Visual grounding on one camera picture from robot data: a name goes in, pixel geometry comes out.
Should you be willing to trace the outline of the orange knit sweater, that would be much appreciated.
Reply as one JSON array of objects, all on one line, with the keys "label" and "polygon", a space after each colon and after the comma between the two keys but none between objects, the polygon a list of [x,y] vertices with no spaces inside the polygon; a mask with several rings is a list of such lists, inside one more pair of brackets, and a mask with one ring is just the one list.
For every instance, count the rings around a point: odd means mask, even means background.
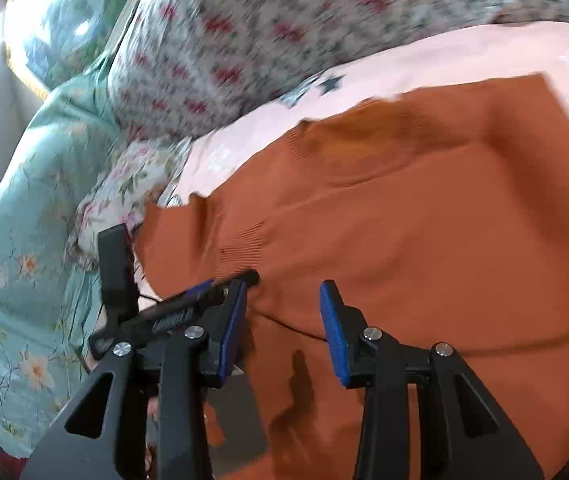
[{"label": "orange knit sweater", "polygon": [[569,118],[539,75],[304,120],[207,196],[149,205],[161,297],[247,268],[254,408],[218,411],[232,479],[348,479],[362,395],[336,379],[322,282],[404,344],[452,344],[547,478],[569,462]]}]

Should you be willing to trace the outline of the teal floral bed sheet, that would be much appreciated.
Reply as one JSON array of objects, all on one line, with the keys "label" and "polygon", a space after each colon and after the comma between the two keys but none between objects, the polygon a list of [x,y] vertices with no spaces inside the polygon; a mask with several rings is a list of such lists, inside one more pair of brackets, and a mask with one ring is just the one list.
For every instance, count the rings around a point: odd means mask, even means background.
[{"label": "teal floral bed sheet", "polygon": [[108,93],[139,0],[9,0],[9,72],[42,105],[0,180],[0,453],[24,460],[87,375],[99,282],[68,252],[125,144]]}]

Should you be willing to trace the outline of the pastel floral pillow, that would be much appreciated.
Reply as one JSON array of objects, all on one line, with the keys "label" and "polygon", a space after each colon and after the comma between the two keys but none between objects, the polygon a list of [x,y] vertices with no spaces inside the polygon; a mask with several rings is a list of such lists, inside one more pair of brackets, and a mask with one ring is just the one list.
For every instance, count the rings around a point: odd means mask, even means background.
[{"label": "pastel floral pillow", "polygon": [[76,209],[74,228],[66,250],[82,266],[98,260],[100,232],[122,224],[134,232],[143,222],[147,203],[155,203],[170,183],[180,177],[192,141],[169,136],[135,140],[117,151],[109,170]]}]

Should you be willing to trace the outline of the red floral grey quilt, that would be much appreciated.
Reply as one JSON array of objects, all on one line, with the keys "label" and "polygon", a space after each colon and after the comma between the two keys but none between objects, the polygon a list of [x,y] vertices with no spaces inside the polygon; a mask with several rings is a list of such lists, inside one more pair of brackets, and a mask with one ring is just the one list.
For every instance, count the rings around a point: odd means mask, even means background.
[{"label": "red floral grey quilt", "polygon": [[203,136],[329,68],[459,28],[569,23],[569,0],[139,0],[109,92],[132,139]]}]

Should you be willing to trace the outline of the pink duvet with hearts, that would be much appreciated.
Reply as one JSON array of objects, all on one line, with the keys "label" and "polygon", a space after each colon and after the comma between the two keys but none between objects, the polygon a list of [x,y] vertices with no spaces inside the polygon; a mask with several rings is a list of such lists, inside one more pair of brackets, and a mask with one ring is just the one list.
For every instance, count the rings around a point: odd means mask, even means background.
[{"label": "pink duvet with hearts", "polygon": [[569,114],[569,24],[483,25],[445,32],[336,66],[232,125],[193,143],[161,206],[211,194],[242,164],[303,119],[344,112],[366,99],[413,89],[542,73]]}]

